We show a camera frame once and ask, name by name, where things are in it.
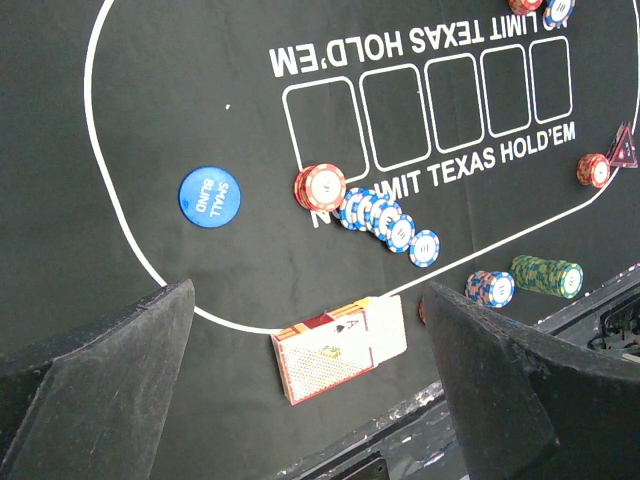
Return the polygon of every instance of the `white and blue poker chip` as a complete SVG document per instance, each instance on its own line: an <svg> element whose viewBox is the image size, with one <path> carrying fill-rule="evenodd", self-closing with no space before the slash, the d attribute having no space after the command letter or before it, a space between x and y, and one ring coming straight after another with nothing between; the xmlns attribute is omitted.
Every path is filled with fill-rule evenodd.
<svg viewBox="0 0 640 480"><path fill-rule="evenodd" d="M354 218L353 223L356 229L360 230L361 232L366 232L367 222L365 211L368 206L372 205L378 199L378 195L376 194L375 190L367 190L363 195L364 196L358 203L353 204L353 206L351 207L351 213Z"/></svg>
<svg viewBox="0 0 640 480"><path fill-rule="evenodd" d="M576 0L547 0L547 8L543 15L544 23L551 28L566 26L575 6Z"/></svg>
<svg viewBox="0 0 640 480"><path fill-rule="evenodd" d="M393 253L406 252L416 233L416 224L406 213L391 220L386 233L386 243Z"/></svg>
<svg viewBox="0 0 640 480"><path fill-rule="evenodd" d="M350 188L347 190L340 208L333 212L334 217L336 217L340 221L340 224L347 230L357 230L353 223L351 209L354 202L359 200L359 197L356 195L362 195L362 192L366 191L364 188Z"/></svg>
<svg viewBox="0 0 640 480"><path fill-rule="evenodd" d="M416 267L426 268L435 263L440 255L440 239L431 230L415 234L409 244L409 258Z"/></svg>
<svg viewBox="0 0 640 480"><path fill-rule="evenodd" d="M367 226L367 230L371 233L374 232L373 221L380 215L381 210L389 203L391 197L388 194L378 195L375 202L367 205L364 209L364 222Z"/></svg>
<svg viewBox="0 0 640 480"><path fill-rule="evenodd" d="M513 298L516 289L513 277L507 272L492 272L495 280L487 287L489 304L493 308L503 308Z"/></svg>
<svg viewBox="0 0 640 480"><path fill-rule="evenodd" d="M387 230L393 220L402 215L402 209L397 203L388 203L380 210L380 214L373 219L373 234L381 242L387 241Z"/></svg>

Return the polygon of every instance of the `stack of poker chips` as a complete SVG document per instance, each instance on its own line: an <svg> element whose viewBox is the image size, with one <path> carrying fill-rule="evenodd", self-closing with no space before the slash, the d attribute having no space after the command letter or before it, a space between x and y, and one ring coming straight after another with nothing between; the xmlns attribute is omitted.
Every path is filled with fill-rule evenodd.
<svg viewBox="0 0 640 480"><path fill-rule="evenodd" d="M532 292L573 298L582 288L583 273L580 265L563 260L544 260L520 255L511 262L509 273L518 288Z"/></svg>
<svg viewBox="0 0 640 480"><path fill-rule="evenodd" d="M298 203L316 212L331 212L338 208L347 189L342 171L335 165L323 163L302 170L293 184Z"/></svg>
<svg viewBox="0 0 640 480"><path fill-rule="evenodd" d="M509 0L509 7L516 15L528 15L542 5L543 0ZM576 0L547 0L543 21L550 28L566 27L576 6Z"/></svg>
<svg viewBox="0 0 640 480"><path fill-rule="evenodd" d="M474 302L502 308L513 298L515 281L507 272L478 271L469 276L464 294Z"/></svg>
<svg viewBox="0 0 640 480"><path fill-rule="evenodd" d="M566 28L575 7L576 0L547 0L543 21L551 28Z"/></svg>
<svg viewBox="0 0 640 480"><path fill-rule="evenodd" d="M413 218L387 194L351 188L333 215L347 230L372 233L394 253L408 251L417 267L432 265L440 254L438 236L430 230L416 233Z"/></svg>
<svg viewBox="0 0 640 480"><path fill-rule="evenodd" d="M610 175L609 160L601 153L589 153L578 162L576 176L582 185L602 188L609 181Z"/></svg>
<svg viewBox="0 0 640 480"><path fill-rule="evenodd" d="M542 0L509 0L511 11L516 15L527 15L535 12L542 5Z"/></svg>

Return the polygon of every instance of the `poker table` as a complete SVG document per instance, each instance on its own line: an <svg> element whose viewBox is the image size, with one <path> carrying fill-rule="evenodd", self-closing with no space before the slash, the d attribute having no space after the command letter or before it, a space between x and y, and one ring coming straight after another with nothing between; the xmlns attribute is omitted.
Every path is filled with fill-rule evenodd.
<svg viewBox="0 0 640 480"><path fill-rule="evenodd" d="M576 180L640 101L638 6L580 2L567 27L506 1L3 2L0 352L190 278L196 316L151 478L261 478L438 379L422 285L463 292L520 254L584 270L638 261L640 177ZM296 202L305 166L388 193L439 236L417 268ZM241 204L219 228L180 208L214 165ZM408 349L291 406L269 334L399 294ZM571 300L516 292L525 324Z"/></svg>

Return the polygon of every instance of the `green chip stack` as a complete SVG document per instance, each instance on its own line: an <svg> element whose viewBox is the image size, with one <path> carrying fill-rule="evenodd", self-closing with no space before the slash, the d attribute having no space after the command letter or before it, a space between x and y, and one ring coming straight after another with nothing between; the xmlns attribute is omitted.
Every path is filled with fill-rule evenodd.
<svg viewBox="0 0 640 480"><path fill-rule="evenodd" d="M516 286L532 292L564 298L575 297L582 288L582 268L563 260L520 255L513 259L509 273Z"/></svg>

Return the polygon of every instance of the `blue and orange chip stack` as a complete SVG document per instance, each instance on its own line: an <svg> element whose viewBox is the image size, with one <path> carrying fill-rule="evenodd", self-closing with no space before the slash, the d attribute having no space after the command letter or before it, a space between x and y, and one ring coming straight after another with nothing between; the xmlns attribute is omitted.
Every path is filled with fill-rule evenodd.
<svg viewBox="0 0 640 480"><path fill-rule="evenodd" d="M469 276L464 294L482 306L502 308L511 301L514 291L515 282L509 273L478 271Z"/></svg>

